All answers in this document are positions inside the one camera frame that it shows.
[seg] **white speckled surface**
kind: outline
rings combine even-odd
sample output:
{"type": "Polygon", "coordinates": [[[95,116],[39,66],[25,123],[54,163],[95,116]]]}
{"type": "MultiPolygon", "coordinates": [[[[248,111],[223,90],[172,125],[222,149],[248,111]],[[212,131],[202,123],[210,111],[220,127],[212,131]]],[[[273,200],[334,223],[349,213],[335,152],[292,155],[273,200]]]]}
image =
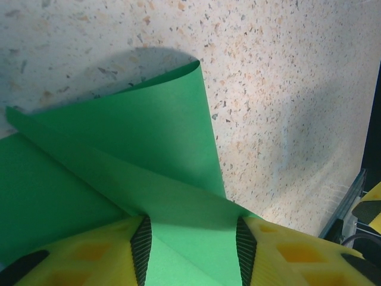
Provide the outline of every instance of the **white speckled surface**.
{"type": "Polygon", "coordinates": [[[2,0],[0,11],[0,137],[6,105],[107,95],[191,55],[231,200],[317,235],[360,169],[380,1],[2,0]]]}

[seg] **black component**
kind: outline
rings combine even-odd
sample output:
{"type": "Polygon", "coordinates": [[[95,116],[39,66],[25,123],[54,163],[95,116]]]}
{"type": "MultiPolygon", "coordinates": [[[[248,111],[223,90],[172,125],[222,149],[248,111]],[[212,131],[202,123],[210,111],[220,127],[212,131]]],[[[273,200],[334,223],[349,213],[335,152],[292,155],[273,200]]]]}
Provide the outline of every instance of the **black component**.
{"type": "Polygon", "coordinates": [[[0,271],[0,285],[15,285],[48,256],[48,250],[39,250],[17,259],[3,271],[0,271]]]}
{"type": "Polygon", "coordinates": [[[352,214],[367,225],[381,213],[381,200],[362,201],[352,211],[352,214]]]}
{"type": "Polygon", "coordinates": [[[146,216],[131,238],[132,259],[138,286],[144,286],[152,244],[151,220],[146,216]]]}
{"type": "Polygon", "coordinates": [[[381,286],[381,269],[371,264],[368,260],[361,259],[351,254],[343,253],[341,256],[374,285],[381,286]]]}
{"type": "Polygon", "coordinates": [[[344,221],[342,219],[336,219],[323,239],[340,244],[343,225],[344,221]]]}
{"type": "Polygon", "coordinates": [[[242,286],[250,286],[257,240],[242,217],[237,221],[236,243],[242,286]]]}

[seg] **black cable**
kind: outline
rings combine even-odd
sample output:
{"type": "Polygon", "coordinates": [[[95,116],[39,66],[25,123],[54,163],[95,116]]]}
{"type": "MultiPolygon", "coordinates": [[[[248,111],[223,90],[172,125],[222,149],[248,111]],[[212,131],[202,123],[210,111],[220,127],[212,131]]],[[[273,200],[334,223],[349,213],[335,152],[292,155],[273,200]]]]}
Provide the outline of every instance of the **black cable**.
{"type": "Polygon", "coordinates": [[[354,234],[348,237],[346,240],[344,240],[341,245],[346,246],[348,243],[350,243],[352,240],[356,240],[358,238],[366,238],[368,240],[372,240],[374,243],[376,243],[379,247],[381,247],[381,240],[377,237],[375,237],[372,234],[354,234]]]}

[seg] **green paper sheet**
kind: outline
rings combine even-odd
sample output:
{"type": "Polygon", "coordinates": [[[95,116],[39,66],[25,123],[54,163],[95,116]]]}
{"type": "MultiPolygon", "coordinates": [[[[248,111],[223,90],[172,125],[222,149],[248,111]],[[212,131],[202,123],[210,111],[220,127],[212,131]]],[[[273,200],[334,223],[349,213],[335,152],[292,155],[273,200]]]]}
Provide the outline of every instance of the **green paper sheet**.
{"type": "Polygon", "coordinates": [[[41,149],[20,134],[0,141],[10,230],[0,260],[145,213],[147,286],[241,283],[235,227],[250,212],[224,198],[199,62],[110,97],[7,116],[41,149]]]}

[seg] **terrazzo surface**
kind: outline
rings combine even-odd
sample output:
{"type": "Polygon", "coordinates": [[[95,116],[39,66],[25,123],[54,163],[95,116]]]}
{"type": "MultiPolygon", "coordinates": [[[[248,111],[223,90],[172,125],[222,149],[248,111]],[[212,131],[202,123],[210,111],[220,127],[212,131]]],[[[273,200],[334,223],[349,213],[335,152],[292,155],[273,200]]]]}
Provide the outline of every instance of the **terrazzo surface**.
{"type": "Polygon", "coordinates": [[[2,0],[0,137],[201,59],[226,193],[318,235],[360,170],[380,1],[2,0]]]}

